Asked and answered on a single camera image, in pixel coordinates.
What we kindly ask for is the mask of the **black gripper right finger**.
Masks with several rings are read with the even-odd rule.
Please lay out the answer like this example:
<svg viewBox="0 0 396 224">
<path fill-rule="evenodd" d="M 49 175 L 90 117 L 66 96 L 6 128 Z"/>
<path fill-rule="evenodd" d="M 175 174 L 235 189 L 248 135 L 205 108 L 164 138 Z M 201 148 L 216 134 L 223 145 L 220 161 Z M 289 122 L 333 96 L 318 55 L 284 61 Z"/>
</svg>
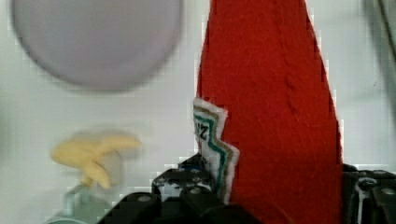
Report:
<svg viewBox="0 0 396 224">
<path fill-rule="evenodd" d="M 342 224 L 396 224 L 396 178 L 343 165 Z"/>
</svg>

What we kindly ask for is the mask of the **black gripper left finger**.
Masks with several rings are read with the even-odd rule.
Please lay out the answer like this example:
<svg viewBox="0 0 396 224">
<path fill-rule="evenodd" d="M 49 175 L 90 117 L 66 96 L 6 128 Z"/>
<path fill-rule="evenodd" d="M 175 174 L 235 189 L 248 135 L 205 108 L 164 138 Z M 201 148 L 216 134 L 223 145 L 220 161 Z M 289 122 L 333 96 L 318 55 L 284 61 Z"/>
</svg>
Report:
<svg viewBox="0 0 396 224">
<path fill-rule="evenodd" d="M 196 154 L 156 177 L 150 192 L 125 196 L 98 224 L 261 224 L 243 206 L 224 203 L 216 190 Z"/>
</svg>

